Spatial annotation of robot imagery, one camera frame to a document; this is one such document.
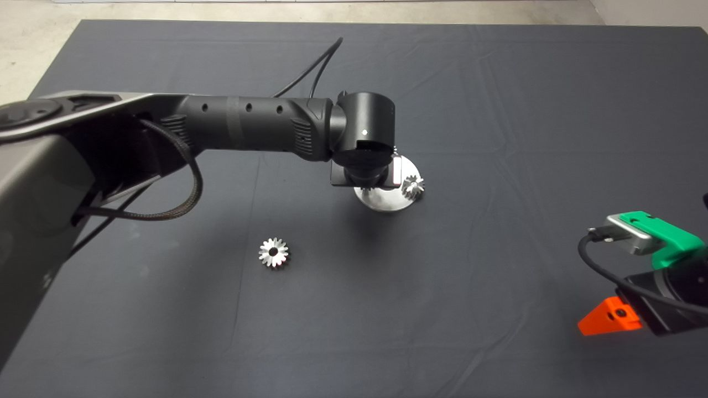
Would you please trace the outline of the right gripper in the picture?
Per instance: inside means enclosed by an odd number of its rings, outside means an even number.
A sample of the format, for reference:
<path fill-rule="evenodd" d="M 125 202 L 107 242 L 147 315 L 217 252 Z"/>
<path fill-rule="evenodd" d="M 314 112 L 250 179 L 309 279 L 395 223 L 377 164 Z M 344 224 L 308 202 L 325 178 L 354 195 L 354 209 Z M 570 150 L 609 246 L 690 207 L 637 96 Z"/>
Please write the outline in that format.
<path fill-rule="evenodd" d="M 625 280 L 667 299 L 706 307 L 706 297 L 698 296 L 706 283 L 691 282 L 687 292 L 678 292 L 679 282 L 673 282 L 663 270 L 629 275 Z M 616 292 L 618 296 L 602 300 L 579 320 L 577 328 L 582 335 L 633 332 L 643 328 L 642 322 L 657 337 L 707 327 L 706 316 L 648 300 L 622 287 L 617 287 Z"/>

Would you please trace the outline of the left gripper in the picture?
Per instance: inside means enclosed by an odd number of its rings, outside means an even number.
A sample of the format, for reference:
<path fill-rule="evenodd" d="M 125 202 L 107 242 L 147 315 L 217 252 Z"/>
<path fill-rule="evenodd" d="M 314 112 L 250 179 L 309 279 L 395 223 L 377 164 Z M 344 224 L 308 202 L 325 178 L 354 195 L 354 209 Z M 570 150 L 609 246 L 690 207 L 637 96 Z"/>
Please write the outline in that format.
<path fill-rule="evenodd" d="M 372 176 L 355 177 L 349 170 L 333 161 L 330 163 L 332 186 L 351 188 L 399 188 L 404 181 L 404 157 L 392 155 L 385 168 L 376 169 Z"/>

